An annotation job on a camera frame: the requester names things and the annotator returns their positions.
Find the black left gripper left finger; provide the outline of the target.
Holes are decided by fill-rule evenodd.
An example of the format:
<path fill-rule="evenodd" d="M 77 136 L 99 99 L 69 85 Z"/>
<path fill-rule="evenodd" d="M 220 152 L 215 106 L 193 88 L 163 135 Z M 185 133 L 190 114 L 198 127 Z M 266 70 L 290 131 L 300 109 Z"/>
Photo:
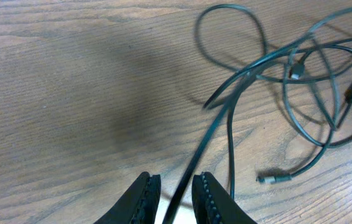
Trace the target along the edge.
<path fill-rule="evenodd" d="M 95 224 L 154 224 L 160 195 L 160 175 L 142 172 Z"/>

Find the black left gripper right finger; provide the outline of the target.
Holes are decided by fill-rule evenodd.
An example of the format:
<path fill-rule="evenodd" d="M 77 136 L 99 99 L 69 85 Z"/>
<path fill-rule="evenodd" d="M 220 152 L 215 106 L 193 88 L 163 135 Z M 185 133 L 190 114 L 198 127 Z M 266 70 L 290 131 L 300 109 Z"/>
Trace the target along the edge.
<path fill-rule="evenodd" d="M 194 175 L 191 187 L 198 224 L 256 224 L 210 172 Z"/>

